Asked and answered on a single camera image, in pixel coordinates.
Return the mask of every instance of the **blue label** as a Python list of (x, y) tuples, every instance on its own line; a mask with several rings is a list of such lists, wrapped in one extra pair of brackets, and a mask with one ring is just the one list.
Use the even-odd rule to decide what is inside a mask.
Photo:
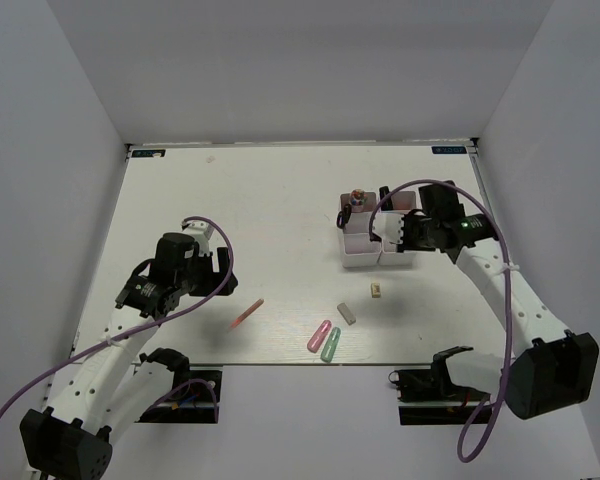
[(454, 147), (449, 145), (431, 147), (431, 151), (434, 155), (463, 155), (467, 153), (467, 149), (465, 147)]
[(166, 150), (134, 150), (131, 152), (131, 158), (164, 157), (166, 152)]

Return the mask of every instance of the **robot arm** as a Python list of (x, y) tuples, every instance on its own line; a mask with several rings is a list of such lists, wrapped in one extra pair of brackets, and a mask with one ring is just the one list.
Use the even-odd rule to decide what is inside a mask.
[[(598, 358), (598, 345), (588, 333), (576, 335), (538, 298), (522, 274), (502, 261), (500, 246), (484, 215), (466, 216), (457, 193), (441, 185), (419, 189), (418, 211), (387, 216), (394, 222), (398, 251), (439, 250), (476, 285), (505, 324), (504, 272), (511, 270), (513, 353), (505, 400), (511, 411), (527, 419), (587, 400)], [(473, 387), (486, 393), (499, 389), (503, 359), (468, 347), (434, 356), (432, 373), (441, 391)]]
[[(213, 271), (208, 240), (212, 229), (197, 222), (182, 233), (166, 233), (155, 258), (136, 267), (116, 298), (102, 340), (160, 320), (184, 295), (207, 296), (227, 275), (227, 249), (218, 249), (220, 272)], [(147, 275), (143, 271), (149, 267)], [(233, 275), (220, 290), (230, 295)], [(97, 480), (109, 464), (112, 444), (189, 370), (189, 359), (169, 349), (141, 355), (142, 365), (119, 388), (130, 365), (156, 329), (126, 337), (86, 358), (75, 377), (44, 412), (29, 410), (20, 424), (29, 464), (47, 475)]]

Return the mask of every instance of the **orange stick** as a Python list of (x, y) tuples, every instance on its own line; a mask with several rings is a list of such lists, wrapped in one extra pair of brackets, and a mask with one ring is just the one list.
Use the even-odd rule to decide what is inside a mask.
[(251, 315), (253, 312), (255, 312), (258, 308), (260, 308), (260, 306), (264, 303), (264, 299), (261, 298), (260, 300), (258, 300), (256, 303), (254, 303), (253, 305), (251, 305), (249, 308), (247, 308), (244, 313), (242, 315), (240, 315), (238, 318), (235, 319), (235, 321), (229, 325), (229, 330), (233, 330), (234, 328), (236, 328), (238, 325), (240, 325), (249, 315)]

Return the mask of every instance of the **gray eraser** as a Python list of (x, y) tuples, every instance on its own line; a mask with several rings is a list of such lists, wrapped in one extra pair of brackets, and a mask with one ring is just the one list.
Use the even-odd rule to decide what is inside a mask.
[(342, 318), (344, 318), (345, 322), (347, 322), (347, 324), (353, 325), (354, 323), (356, 323), (356, 316), (353, 313), (351, 313), (351, 310), (349, 310), (349, 307), (347, 307), (346, 303), (341, 303), (340, 305), (338, 305), (338, 311), (340, 312), (340, 315), (342, 315)]

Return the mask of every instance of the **gray wall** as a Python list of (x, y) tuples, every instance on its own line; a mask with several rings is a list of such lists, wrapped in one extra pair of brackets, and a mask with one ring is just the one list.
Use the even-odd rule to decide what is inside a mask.
[[(600, 1), (554, 3), (481, 146), (517, 262), (600, 345)], [(600, 360), (582, 410), (600, 460)]]
[[(69, 354), (124, 173), (124, 147), (44, 0), (0, 0), (0, 405)], [(17, 425), (0, 478), (20, 478)]]
[(124, 141), (482, 133), (551, 0), (49, 0)]

